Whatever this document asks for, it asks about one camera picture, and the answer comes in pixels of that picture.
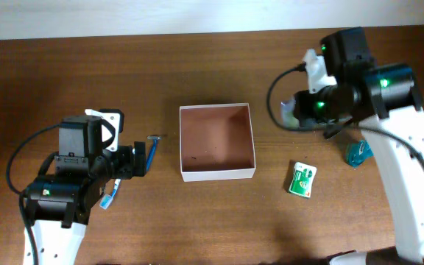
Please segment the green Dettol soap pack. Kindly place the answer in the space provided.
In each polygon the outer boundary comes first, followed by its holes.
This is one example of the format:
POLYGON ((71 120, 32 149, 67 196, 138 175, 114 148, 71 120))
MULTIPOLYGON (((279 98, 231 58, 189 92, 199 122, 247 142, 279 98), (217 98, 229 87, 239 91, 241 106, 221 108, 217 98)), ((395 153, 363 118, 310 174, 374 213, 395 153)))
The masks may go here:
POLYGON ((296 162, 288 192, 299 197, 310 198, 316 173, 317 168, 315 166, 296 162))

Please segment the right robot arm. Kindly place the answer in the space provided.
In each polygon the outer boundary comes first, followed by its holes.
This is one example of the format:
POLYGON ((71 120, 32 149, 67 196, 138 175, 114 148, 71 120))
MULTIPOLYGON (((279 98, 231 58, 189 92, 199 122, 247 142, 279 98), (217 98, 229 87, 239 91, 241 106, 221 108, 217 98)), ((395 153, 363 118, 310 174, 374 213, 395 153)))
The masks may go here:
POLYGON ((303 57, 308 89, 296 94, 302 129, 331 137, 361 131, 372 150, 395 226, 395 256, 424 264, 424 110, 413 70, 376 63, 360 27, 324 37, 303 57))

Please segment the blue mouthwash bottle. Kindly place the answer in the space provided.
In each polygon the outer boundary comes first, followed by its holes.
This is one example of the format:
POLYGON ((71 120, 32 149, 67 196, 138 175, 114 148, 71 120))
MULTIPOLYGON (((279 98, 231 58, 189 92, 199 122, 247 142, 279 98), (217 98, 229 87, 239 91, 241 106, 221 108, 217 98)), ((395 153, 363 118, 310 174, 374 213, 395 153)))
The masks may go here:
POLYGON ((372 156, 373 153, 368 142, 361 140, 358 143, 352 143, 347 146, 345 161, 349 166, 358 167, 372 156))

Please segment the white cardboard box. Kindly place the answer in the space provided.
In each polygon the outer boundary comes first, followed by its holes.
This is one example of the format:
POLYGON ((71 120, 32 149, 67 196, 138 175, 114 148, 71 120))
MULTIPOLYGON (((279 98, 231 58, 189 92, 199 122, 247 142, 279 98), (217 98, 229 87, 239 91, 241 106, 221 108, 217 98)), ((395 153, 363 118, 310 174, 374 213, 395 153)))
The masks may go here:
POLYGON ((255 174, 249 104, 181 106, 179 133, 185 182, 251 179, 255 174))

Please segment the clear spray bottle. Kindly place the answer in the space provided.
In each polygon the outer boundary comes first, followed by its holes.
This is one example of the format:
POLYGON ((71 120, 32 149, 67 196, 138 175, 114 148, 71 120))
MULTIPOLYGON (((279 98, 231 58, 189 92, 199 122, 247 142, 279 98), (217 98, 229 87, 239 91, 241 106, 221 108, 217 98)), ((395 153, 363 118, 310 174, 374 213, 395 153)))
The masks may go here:
POLYGON ((300 112, 294 97, 280 103, 280 114, 285 127, 292 129, 300 127, 300 112))

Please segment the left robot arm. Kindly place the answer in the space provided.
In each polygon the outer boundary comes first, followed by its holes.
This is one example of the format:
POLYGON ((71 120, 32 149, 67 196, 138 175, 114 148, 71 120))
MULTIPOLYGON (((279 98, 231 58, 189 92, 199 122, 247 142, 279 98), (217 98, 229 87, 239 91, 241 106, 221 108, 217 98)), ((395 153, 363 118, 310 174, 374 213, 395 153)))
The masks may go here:
POLYGON ((146 145, 118 146, 121 131, 102 116, 69 116, 58 124, 59 147, 25 188, 25 264, 74 264, 92 207, 110 180, 146 174, 146 145))

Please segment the blue disposable razor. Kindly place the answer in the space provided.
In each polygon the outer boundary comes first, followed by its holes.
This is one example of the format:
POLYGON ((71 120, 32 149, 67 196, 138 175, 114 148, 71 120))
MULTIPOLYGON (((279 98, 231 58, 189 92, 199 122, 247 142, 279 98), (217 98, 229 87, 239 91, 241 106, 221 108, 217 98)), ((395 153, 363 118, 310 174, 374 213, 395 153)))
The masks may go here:
POLYGON ((149 154, 146 159, 146 171, 148 172, 152 165, 152 161, 154 159, 156 149, 158 147, 158 142, 162 139, 162 137, 160 135, 149 135, 147 139, 152 141, 152 145, 150 147, 149 154))

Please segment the blue white toothbrush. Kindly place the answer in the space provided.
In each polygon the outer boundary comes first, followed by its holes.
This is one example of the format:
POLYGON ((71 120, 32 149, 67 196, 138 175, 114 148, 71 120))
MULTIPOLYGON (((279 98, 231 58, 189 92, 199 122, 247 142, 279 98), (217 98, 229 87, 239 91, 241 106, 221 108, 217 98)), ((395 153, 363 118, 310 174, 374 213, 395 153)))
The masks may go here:
POLYGON ((103 196, 101 202, 99 203, 100 208, 102 208, 103 210, 107 210, 110 207, 110 205, 114 201, 117 191, 119 190, 120 184, 121 179, 115 179, 112 192, 103 196))

